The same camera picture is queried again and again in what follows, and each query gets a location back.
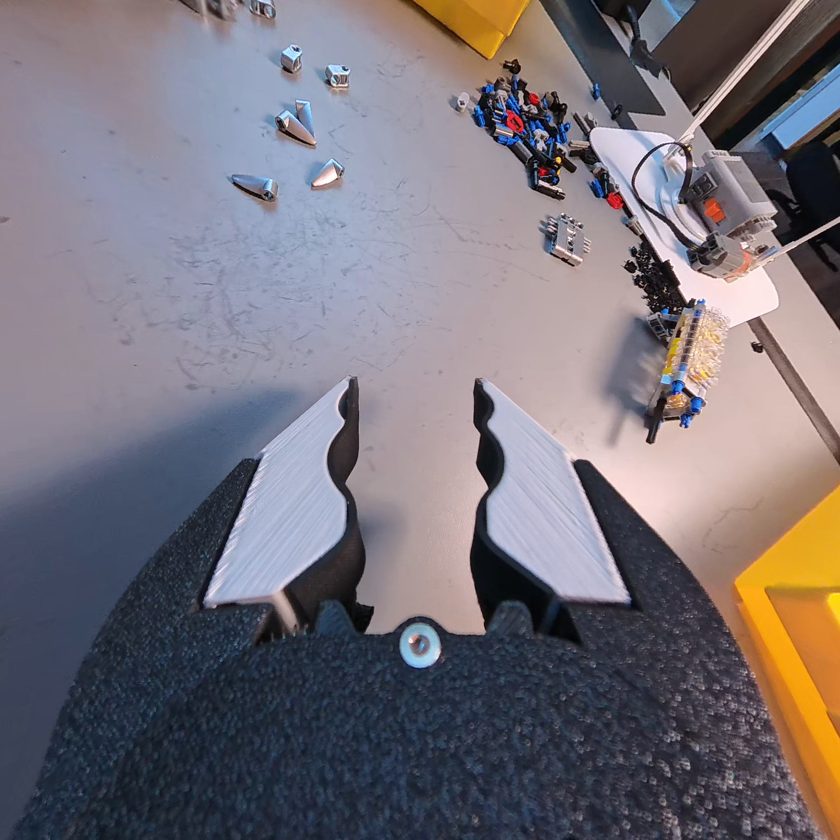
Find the black office chair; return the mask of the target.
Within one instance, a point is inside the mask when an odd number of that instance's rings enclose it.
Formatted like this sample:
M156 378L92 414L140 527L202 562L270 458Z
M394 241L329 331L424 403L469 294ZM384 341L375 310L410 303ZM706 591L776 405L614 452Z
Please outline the black office chair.
M839 215L838 146L810 142L794 152L785 177L787 192L767 189L771 201L787 217L775 236L787 245ZM829 316L839 324L839 226L799 245L787 255Z

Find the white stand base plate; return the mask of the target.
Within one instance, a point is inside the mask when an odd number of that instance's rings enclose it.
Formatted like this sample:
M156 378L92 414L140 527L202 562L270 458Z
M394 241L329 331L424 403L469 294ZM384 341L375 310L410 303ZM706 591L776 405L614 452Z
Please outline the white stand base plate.
M836 217L781 248L770 246L764 240L770 231L752 241L739 241L759 257L759 263L731 284L693 270L688 261L688 249L700 245L711 234L686 202L692 172L702 166L703 154L693 151L695 133L806 5L807 2L788 4L677 139L664 133L606 127L598 127L591 133L594 150L621 188L626 207L637 221L640 237L647 239L659 259L670 262L683 297L705 300L720 309L733 326L756 319L778 306L778 293L765 270L770 262L838 225Z

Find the black flat mat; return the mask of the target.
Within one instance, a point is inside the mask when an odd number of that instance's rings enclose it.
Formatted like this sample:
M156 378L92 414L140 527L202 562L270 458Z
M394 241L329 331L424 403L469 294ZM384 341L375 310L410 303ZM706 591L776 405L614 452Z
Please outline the black flat mat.
M642 79L613 31L591 1L542 1L542 7L610 112L617 106L620 128L635 130L633 114L665 116L665 110Z

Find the empty yellow bin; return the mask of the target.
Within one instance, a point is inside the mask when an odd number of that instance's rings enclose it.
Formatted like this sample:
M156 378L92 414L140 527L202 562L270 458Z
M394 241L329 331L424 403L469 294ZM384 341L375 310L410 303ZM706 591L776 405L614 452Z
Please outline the empty yellow bin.
M838 838L839 489L734 585L782 716Z

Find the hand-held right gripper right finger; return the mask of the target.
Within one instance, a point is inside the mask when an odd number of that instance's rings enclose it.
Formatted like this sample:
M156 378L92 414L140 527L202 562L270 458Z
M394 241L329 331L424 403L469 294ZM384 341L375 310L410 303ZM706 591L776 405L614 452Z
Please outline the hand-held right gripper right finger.
M554 637L579 636L571 606L631 608L574 459L488 380L476 380L473 396L486 492L470 570L485 628L504 602L524 605L533 631Z

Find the pile of black pins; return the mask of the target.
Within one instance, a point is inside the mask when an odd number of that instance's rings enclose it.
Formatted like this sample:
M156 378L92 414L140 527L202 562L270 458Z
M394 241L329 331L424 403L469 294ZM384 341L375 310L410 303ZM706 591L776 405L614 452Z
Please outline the pile of black pins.
M630 259L624 269L632 275L632 280L643 294L644 301L651 313L668 310L678 312L688 306L679 290L679 281L668 260L657 257L646 238L629 249Z

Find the grey desk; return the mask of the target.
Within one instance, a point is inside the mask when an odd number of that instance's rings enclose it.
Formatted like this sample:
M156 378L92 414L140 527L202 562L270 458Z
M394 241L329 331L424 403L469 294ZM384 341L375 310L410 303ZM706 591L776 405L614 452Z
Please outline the grey desk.
M373 633L475 633L475 378L591 462L745 635L733 582L838 485L748 326L690 430L645 443L660 371L634 237L582 170L558 203L454 100L521 61L592 111L534 2L485 60L410 2L2 2L2 838L137 571L345 375ZM302 49L297 74L280 52ZM350 68L332 89L329 64ZM309 100L317 146L277 129ZM341 183L311 189L331 158ZM278 183L266 203L228 177ZM561 213L591 251L543 232Z

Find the grey battery box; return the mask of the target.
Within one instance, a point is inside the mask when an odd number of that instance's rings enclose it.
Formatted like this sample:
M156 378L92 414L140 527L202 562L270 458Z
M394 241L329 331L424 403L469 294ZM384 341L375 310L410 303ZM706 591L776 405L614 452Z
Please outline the grey battery box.
M724 150L702 155L691 176L687 204L712 233L749 242L776 228L775 205L745 161Z

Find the small grey beam assembly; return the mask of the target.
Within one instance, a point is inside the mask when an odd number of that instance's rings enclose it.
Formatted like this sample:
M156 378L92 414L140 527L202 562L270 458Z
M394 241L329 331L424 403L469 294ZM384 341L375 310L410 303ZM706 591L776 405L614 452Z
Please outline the small grey beam assembly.
M592 242L585 236L583 223L567 213L547 217L543 232L549 253L569 266L579 266L591 251Z

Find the black power adapter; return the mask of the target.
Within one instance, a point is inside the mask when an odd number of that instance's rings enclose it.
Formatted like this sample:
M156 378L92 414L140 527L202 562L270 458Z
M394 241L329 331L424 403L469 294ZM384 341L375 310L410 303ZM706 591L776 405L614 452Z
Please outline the black power adapter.
M594 1L599 11L620 23L629 24L632 37L629 57L631 61L642 69L648 71L653 77L658 78L661 74L670 81L670 70L650 52L647 41L642 37L639 19L647 9L649 1Z

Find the pile of small coloured pieces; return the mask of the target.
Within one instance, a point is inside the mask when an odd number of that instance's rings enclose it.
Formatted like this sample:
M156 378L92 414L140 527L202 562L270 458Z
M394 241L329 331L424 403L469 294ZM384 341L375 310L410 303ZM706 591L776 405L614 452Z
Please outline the pile of small coloured pieces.
M457 97L456 108L469 111L475 125L523 164L534 192L560 201L562 177L581 166L590 175L596 198L629 214L621 188L595 152L591 134L599 122L591 112L570 112L557 91L538 93L522 75L519 59L502 62L502 73Z

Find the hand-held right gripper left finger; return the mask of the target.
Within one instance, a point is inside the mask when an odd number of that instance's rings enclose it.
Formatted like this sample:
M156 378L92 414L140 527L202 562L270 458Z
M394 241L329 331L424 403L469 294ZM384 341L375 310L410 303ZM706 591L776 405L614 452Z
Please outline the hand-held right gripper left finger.
M359 385L345 377L259 453L203 598L204 608L269 604L285 634L339 602L358 632L364 544L347 479L359 456Z

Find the clear yellow gear assembly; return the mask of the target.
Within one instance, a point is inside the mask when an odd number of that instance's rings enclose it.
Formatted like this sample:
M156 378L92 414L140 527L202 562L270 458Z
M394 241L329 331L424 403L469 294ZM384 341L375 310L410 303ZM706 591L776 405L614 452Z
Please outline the clear yellow gear assembly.
M656 390L647 406L647 437L652 445L666 422L688 428L707 404L718 383L729 318L703 299L647 316L656 338L665 343L666 358Z

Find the grey toy motor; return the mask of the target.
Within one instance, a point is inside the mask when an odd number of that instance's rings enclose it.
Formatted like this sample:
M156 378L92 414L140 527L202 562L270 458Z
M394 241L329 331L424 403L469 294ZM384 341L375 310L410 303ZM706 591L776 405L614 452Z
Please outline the grey toy motor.
M690 267L709 277L733 283L750 273L760 258L742 247L737 239L711 233L687 252Z

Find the yellow bin with black parts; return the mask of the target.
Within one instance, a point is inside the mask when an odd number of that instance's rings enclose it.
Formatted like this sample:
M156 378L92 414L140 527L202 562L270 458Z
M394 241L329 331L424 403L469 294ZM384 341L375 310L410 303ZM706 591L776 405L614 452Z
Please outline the yellow bin with black parts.
M510 36L530 1L415 1L487 59Z

